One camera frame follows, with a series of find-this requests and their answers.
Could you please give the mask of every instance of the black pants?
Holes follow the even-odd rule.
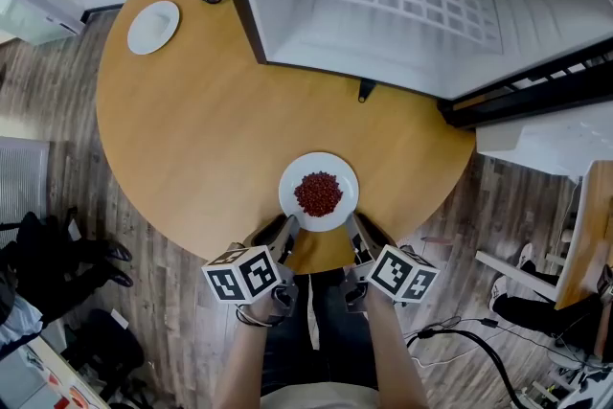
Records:
[[[104,261],[107,242],[59,241],[32,213],[21,222],[17,242],[5,249],[3,258],[17,273],[17,293],[40,310],[45,324],[84,302],[108,280]],[[66,281],[66,273],[76,271],[81,262],[94,266]]]
[[[299,288],[294,313],[268,330],[261,381],[263,396],[287,385],[326,381],[377,390],[368,321],[361,313],[347,312],[339,288],[344,279],[342,269],[310,275],[320,340],[320,350],[315,351],[307,325],[309,276],[294,278]]]
[[[558,276],[536,272],[531,261],[526,262],[522,270],[544,282],[557,284]],[[581,302],[556,310],[555,304],[550,300],[539,302],[502,295],[494,302],[493,310],[503,319],[521,328],[536,330],[553,337],[561,335],[566,343],[591,354],[596,342],[602,304],[598,295],[592,295]]]

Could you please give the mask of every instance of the round wooden table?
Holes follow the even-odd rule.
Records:
[[[412,233],[443,203],[474,148],[445,124],[433,99],[358,81],[256,63],[232,0],[170,0],[179,27],[161,50],[127,48],[148,4],[127,0],[110,31],[98,79],[98,123],[122,190],[160,232],[211,260],[281,212],[279,179],[296,157],[327,151],[360,185],[358,209],[393,238]],[[290,266],[300,273],[352,263],[340,227],[301,232]]]

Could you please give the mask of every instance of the white sneaker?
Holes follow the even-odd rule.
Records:
[[[528,261],[533,260],[533,244],[528,242],[524,245],[524,248],[521,250],[521,254],[519,255],[519,262],[517,263],[517,267],[521,269],[521,267]]]
[[[494,282],[491,288],[491,297],[489,298],[489,309],[494,311],[494,302],[498,300],[502,295],[507,294],[507,277],[501,276]]]

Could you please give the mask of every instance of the desk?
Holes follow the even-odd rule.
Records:
[[[31,360],[49,388],[69,401],[67,409],[109,409],[106,402],[41,337],[26,346],[20,348],[25,350],[24,359]],[[34,353],[34,361],[28,350]]]
[[[613,162],[593,162],[583,178],[577,223],[556,286],[490,254],[478,252],[477,260],[555,301],[556,308],[575,304],[597,291],[602,267],[613,263],[609,258],[612,198]]]
[[[300,155],[345,159],[358,207],[392,237],[411,234],[465,169],[474,134],[445,124],[436,101],[358,81],[259,65],[231,0],[170,0],[177,32],[146,56],[127,48],[148,4],[127,0],[100,66],[97,112],[104,152],[122,190],[160,232],[211,260],[281,212],[279,179]],[[352,262],[341,227],[302,232],[289,265],[300,273]]]

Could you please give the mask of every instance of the white box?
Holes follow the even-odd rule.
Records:
[[[253,304],[281,282],[265,245],[226,251],[202,272],[222,304]]]
[[[418,304],[439,272],[417,254],[386,245],[368,274],[367,281],[396,302]]]

